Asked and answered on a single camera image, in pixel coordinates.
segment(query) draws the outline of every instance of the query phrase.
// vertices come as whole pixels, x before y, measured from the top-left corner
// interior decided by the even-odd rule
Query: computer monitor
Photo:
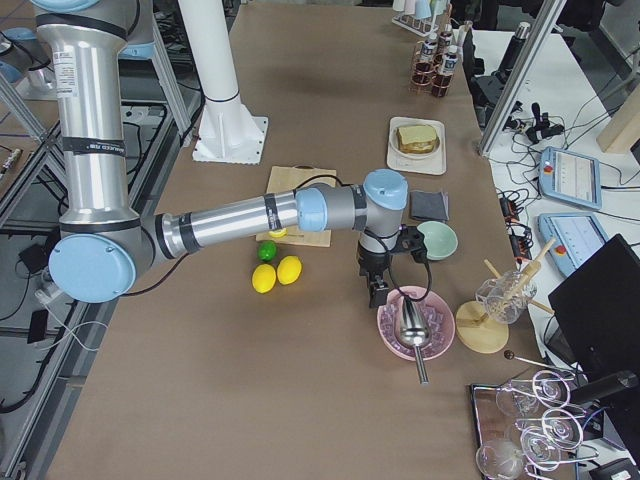
[[[640,260],[615,235],[549,295],[589,382],[621,370],[640,377]],[[640,387],[601,399],[640,465]]]

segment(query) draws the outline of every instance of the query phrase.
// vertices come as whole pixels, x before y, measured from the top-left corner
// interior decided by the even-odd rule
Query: aluminum pole
[[[518,59],[502,91],[500,100],[498,100],[498,104],[484,129],[484,134],[478,145],[478,151],[483,157],[489,155],[498,136],[502,133],[502,129],[511,114],[520,88],[522,88],[522,85],[524,85],[527,79],[529,69],[542,50],[544,42],[551,33],[566,2],[567,0],[545,0],[542,4],[536,21],[531,28],[529,38],[524,44],[524,47],[522,47],[520,55],[518,55]]]

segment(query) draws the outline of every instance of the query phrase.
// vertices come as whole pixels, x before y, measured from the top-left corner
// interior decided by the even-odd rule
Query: brown table
[[[490,275],[513,265],[491,171],[461,71],[449,95],[409,92],[417,38],[379,8],[243,6],[232,31],[243,101],[268,115],[259,166],[178,159],[159,207],[181,213],[264,192],[273,165],[335,168],[361,182],[385,166],[389,119],[446,125],[447,172],[407,174],[412,188],[449,192],[460,246],[434,262],[433,288],[455,312]],[[253,238],[187,259],[160,288],[120,301],[52,479],[469,479],[479,472],[467,385],[522,370],[457,339],[415,366],[383,345],[355,260],[357,234],[330,248],[282,247],[301,279],[267,295],[251,288]],[[409,258],[403,284],[424,284]],[[149,285],[169,265],[135,287]],[[521,320],[508,347],[536,356]]]

